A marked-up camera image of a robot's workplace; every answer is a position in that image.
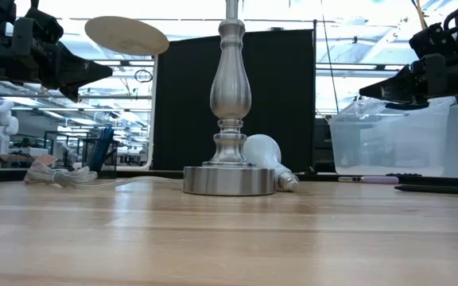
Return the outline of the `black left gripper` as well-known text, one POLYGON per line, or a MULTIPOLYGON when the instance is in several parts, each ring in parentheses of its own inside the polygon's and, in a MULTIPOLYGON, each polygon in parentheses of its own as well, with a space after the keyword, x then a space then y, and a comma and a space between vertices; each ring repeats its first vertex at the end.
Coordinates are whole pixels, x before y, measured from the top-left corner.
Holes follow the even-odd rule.
POLYGON ((40 0, 30 0, 24 17, 14 22, 12 50, 29 69, 26 82, 40 83, 73 102, 79 88, 113 75, 113 69, 76 56, 59 39, 64 30, 54 16, 38 9, 40 0))

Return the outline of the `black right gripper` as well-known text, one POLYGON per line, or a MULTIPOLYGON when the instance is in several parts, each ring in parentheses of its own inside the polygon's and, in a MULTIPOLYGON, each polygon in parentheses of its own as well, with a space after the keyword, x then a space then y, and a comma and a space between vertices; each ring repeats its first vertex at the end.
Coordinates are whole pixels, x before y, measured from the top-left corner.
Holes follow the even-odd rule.
POLYGON ((456 55, 455 40, 441 23, 414 34, 409 46, 418 60, 389 79, 361 88, 359 94, 407 105, 421 105, 426 99, 458 95, 448 81, 448 61, 456 55))

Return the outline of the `white globe lightbulb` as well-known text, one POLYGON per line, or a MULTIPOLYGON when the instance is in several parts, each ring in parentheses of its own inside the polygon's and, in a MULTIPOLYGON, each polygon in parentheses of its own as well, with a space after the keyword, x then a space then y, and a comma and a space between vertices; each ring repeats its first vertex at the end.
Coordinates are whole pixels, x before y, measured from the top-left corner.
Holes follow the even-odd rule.
POLYGON ((249 162, 259 168, 274 171, 274 183, 277 189, 295 191, 299 179, 281 163, 281 150, 278 143, 265 134, 251 135, 246 139, 243 152, 249 162))

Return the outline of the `silver table lamp base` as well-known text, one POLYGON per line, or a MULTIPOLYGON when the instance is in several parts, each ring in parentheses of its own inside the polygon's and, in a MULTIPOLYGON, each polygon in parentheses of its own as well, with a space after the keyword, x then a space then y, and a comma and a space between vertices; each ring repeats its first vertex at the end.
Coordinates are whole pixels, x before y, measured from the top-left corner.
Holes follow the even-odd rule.
POLYGON ((184 168, 183 192, 194 195, 256 196, 274 193, 274 171, 259 168, 243 153, 243 119, 251 108, 251 91, 243 63, 244 23, 239 0, 226 0, 219 24, 220 59, 212 82, 210 108, 218 118, 215 154, 199 167, 184 168))

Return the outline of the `clear plastic storage bin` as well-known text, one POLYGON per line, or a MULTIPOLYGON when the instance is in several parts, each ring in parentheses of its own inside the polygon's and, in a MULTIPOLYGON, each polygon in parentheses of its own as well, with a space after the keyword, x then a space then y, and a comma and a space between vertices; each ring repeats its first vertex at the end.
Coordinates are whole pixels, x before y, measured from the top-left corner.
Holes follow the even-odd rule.
POLYGON ((378 99, 352 102, 329 120, 336 172, 442 175, 451 104, 442 98, 423 109, 394 110, 378 99))

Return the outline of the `pink white marker pen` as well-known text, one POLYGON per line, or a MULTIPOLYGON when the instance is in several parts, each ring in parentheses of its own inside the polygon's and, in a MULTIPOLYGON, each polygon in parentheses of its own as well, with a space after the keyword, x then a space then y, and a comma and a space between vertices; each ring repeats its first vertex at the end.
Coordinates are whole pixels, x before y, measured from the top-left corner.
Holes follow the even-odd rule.
POLYGON ((340 176, 338 181, 360 184, 398 184, 399 178, 396 176, 340 176))

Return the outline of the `black pen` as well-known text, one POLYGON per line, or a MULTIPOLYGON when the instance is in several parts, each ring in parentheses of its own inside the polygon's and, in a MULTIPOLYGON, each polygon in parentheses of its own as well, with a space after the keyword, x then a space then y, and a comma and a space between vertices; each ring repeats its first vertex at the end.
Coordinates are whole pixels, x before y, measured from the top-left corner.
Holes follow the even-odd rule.
POLYGON ((453 186, 403 184, 403 185, 396 186, 395 189, 399 191, 408 191, 408 192, 458 195, 458 187, 453 187, 453 186))

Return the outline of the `black partition panel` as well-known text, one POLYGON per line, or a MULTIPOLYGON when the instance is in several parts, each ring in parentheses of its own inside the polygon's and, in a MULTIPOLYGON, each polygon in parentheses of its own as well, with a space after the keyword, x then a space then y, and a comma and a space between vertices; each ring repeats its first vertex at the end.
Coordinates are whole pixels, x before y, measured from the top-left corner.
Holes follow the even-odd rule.
MULTIPOLYGON (((219 127, 210 91, 219 43, 219 37, 174 41, 158 57, 153 169, 180 171, 213 157, 219 127)), ((281 149, 281 162, 294 172, 305 170, 312 159, 312 30, 246 33, 243 62, 252 105, 242 132, 272 137, 281 149)))

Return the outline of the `black aluminium table frame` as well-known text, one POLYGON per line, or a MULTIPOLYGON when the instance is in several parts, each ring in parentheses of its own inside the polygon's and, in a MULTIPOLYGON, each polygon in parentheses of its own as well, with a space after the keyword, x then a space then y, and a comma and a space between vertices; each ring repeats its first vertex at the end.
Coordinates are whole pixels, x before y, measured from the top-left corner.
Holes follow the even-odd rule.
MULTIPOLYGON (((335 173, 315 173, 315 172, 301 172, 297 173, 297 177, 300 181, 327 181, 327 182, 339 182, 340 176, 372 176, 372 175, 338 175, 335 173)), ((399 178, 398 184, 412 184, 412 185, 435 185, 435 186, 453 186, 458 187, 458 178, 450 177, 432 177, 422 176, 419 174, 406 173, 406 174, 395 174, 389 173, 384 176, 396 176, 399 178)))

